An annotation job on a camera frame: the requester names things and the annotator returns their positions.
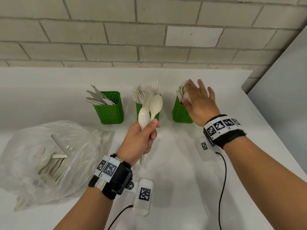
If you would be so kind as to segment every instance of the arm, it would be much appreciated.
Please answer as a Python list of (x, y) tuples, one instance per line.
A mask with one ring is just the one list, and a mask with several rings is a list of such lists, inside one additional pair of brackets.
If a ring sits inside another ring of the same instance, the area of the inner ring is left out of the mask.
[[(157, 137), (156, 127), (160, 127), (156, 119), (143, 131), (139, 123), (130, 126), (122, 145), (117, 150), (118, 158), (131, 166), (135, 165), (142, 154), (151, 150), (153, 141)], [(112, 204), (113, 200), (105, 197), (100, 189), (89, 187), (54, 230), (102, 230), (105, 228)]]
[[(208, 93), (201, 80), (199, 88), (189, 80), (186, 84), (191, 103), (183, 104), (192, 120), (203, 127), (220, 114), (213, 90)], [(225, 144), (240, 181), (257, 207), (274, 229), (307, 229), (307, 183), (286, 169), (246, 136)]]

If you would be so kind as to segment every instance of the green basket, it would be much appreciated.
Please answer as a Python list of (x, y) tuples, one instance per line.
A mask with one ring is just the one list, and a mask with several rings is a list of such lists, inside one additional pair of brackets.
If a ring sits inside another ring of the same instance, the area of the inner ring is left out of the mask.
[(173, 109), (173, 120), (177, 123), (193, 123), (187, 109), (179, 102), (178, 97), (176, 98)]
[[(138, 120), (138, 113), (140, 112), (140, 109), (143, 107), (142, 104), (138, 104), (138, 103), (135, 103), (136, 104), (136, 116), (137, 116), (137, 120)], [(159, 114), (156, 114), (156, 116), (154, 117), (155, 119), (159, 120)]]
[(124, 110), (118, 91), (101, 91), (115, 105), (112, 106), (94, 106), (102, 124), (119, 124), (124, 121)]

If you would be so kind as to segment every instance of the tile wall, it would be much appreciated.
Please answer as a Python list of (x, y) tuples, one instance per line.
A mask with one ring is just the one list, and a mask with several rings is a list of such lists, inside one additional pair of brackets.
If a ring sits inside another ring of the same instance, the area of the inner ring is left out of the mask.
[(251, 69), (307, 23), (307, 0), (1, 0), (0, 66)]

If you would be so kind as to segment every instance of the person's left hand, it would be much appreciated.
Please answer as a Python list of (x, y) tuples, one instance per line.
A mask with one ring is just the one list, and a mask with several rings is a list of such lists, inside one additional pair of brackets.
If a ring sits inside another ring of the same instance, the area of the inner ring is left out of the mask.
[(151, 150), (153, 141), (157, 137), (156, 127), (161, 127), (157, 119), (152, 120), (143, 131), (138, 122), (131, 125), (116, 152), (117, 157), (134, 166), (142, 154), (147, 154)]

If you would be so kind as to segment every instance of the clear plastic bag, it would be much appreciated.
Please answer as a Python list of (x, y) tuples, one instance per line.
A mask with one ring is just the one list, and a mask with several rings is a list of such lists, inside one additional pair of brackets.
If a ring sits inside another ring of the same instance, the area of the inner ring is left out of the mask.
[[(71, 158), (65, 158), (51, 135), (66, 146)], [(15, 210), (79, 197), (108, 153), (113, 135), (70, 121), (19, 130), (0, 156), (0, 187), (18, 195)]]

